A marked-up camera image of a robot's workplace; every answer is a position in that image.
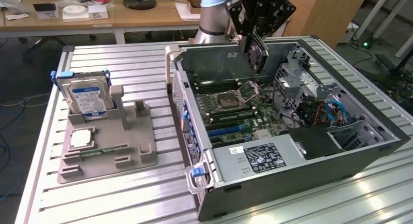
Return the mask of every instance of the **black lamp base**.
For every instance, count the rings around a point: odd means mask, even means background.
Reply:
[[[124,0],[124,6],[133,10],[148,10],[156,6],[156,0]]]

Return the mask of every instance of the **desk leg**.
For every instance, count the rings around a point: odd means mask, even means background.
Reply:
[[[406,41],[406,43],[402,45],[402,47],[399,48],[399,50],[394,56],[397,58],[402,58],[406,55],[406,52],[410,50],[411,47],[413,47],[413,35],[409,38],[409,40]]]
[[[406,4],[407,0],[401,0],[399,3],[395,5],[395,7],[391,10],[391,13],[389,14],[386,20],[383,21],[383,23],[381,24],[378,30],[374,33],[373,38],[378,38],[381,33],[385,31],[387,25],[390,24],[395,14],[398,13],[398,11],[401,10],[402,6]]]
[[[369,24],[370,24],[370,22],[371,22],[371,20],[373,20],[373,18],[375,16],[375,14],[378,13],[378,10],[379,10],[379,8],[381,8],[381,6],[383,5],[385,2],[386,2],[386,0],[378,0],[378,2],[375,4],[375,6],[374,6],[374,8],[373,8],[367,18],[366,18],[366,20],[363,21],[363,23],[362,23],[362,25],[361,25],[357,33],[355,33],[357,38],[359,38],[361,34],[366,30],[366,28],[367,28],[367,26],[369,26]]]
[[[113,34],[114,34],[114,38],[116,38],[116,44],[125,44],[124,32],[125,32],[124,28],[113,30]]]

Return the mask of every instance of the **metal slotted surface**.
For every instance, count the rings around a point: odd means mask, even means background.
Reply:
[[[413,135],[411,116],[349,68],[322,42],[302,37],[321,57],[377,108]],[[158,164],[102,178],[57,184],[68,106],[57,92],[48,109],[56,112],[46,128],[42,159],[34,161],[17,220],[30,223],[197,223],[193,197],[186,189],[184,163],[166,99],[164,49],[172,43],[76,47],[61,68],[74,72],[100,67],[110,70],[112,84],[124,85],[124,103],[145,99],[150,106]],[[314,61],[311,71],[323,83],[330,76]],[[323,185],[273,202],[229,214],[214,223],[377,223],[413,220],[413,141],[377,160],[353,178]]]

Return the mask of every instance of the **white box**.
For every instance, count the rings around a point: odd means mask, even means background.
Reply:
[[[58,9],[56,4],[33,4],[33,7],[38,19],[58,18]]]
[[[109,18],[105,5],[89,5],[89,17],[90,19]]]
[[[350,22],[346,32],[339,40],[339,44],[347,44],[351,40],[351,37],[354,36],[354,33],[358,31],[358,26]]]
[[[89,14],[85,7],[80,5],[69,5],[62,9],[62,22],[88,21]]]

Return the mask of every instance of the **motherboard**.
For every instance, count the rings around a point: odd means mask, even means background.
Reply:
[[[196,102],[213,148],[277,136],[287,129],[266,87],[253,80],[196,84]]]

